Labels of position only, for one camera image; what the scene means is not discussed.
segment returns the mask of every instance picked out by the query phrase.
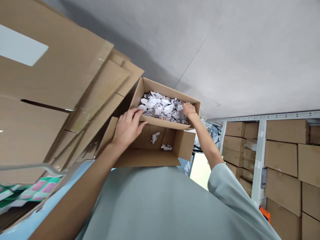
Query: crumpled white paper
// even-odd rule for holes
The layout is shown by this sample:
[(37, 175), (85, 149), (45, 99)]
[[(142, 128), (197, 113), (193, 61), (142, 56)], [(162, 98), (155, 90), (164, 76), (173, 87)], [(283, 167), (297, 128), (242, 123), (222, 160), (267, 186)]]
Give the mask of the crumpled white paper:
[(164, 150), (164, 151), (171, 151), (172, 150), (172, 146), (169, 145), (169, 144), (163, 144), (161, 146), (161, 148)]
[(160, 132), (157, 132), (152, 135), (152, 138), (151, 138), (152, 144), (154, 144), (154, 142), (158, 139), (159, 136), (160, 136)]
[(181, 113), (183, 106), (176, 98), (168, 98), (160, 93), (150, 91), (141, 99), (139, 109), (144, 110), (142, 115), (155, 117), (170, 122), (189, 124), (187, 117)]

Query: metal shelf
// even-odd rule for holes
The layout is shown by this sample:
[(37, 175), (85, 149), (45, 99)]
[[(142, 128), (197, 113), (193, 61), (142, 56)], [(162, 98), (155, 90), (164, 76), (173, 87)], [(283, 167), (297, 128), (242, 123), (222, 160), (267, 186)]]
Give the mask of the metal shelf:
[(244, 121), (258, 121), (259, 122), (259, 135), (257, 141), (257, 151), (255, 160), (255, 169), (253, 174), (252, 184), (252, 202), (257, 206), (266, 207), (267, 198), (264, 196), (264, 189), (261, 188), (262, 171), (264, 166), (264, 156), (266, 149), (266, 132), (267, 132), (267, 121), (268, 120), (285, 120), (285, 119), (316, 119), (320, 118), (320, 111), (309, 111), (309, 112), (295, 112), (295, 113), (283, 113), (283, 114), (268, 114), (268, 115), (257, 115), (248, 117), (234, 117), (234, 118), (217, 118), (208, 119), (207, 122), (213, 124), (222, 125), (219, 150), (222, 154), (223, 140), (226, 133), (227, 122), (244, 122)]

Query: right hand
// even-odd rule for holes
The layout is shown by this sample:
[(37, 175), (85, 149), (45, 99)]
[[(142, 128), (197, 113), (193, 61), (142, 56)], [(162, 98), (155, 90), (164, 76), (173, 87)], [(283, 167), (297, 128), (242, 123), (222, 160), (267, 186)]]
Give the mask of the right hand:
[(182, 106), (183, 106), (182, 113), (184, 115), (186, 115), (188, 118), (190, 118), (190, 116), (194, 115), (194, 114), (198, 115), (196, 113), (195, 107), (192, 104), (190, 104), (190, 103), (182, 103)]

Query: left hand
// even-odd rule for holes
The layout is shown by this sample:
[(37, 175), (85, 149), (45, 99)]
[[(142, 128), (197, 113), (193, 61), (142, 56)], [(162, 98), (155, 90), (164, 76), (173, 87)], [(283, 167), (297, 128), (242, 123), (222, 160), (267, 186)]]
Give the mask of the left hand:
[(144, 125), (148, 123), (143, 122), (139, 126), (139, 118), (143, 112), (143, 110), (133, 108), (121, 115), (112, 142), (120, 147), (129, 147), (129, 145), (139, 136)]

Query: shelf label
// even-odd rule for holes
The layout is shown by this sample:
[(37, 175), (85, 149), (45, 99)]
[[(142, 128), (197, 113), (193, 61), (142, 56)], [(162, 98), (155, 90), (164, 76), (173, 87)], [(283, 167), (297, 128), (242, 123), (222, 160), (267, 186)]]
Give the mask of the shelf label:
[(260, 161), (256, 161), (255, 167), (258, 169), (261, 169), (261, 162)]
[(264, 131), (259, 131), (258, 137), (263, 137), (264, 136)]

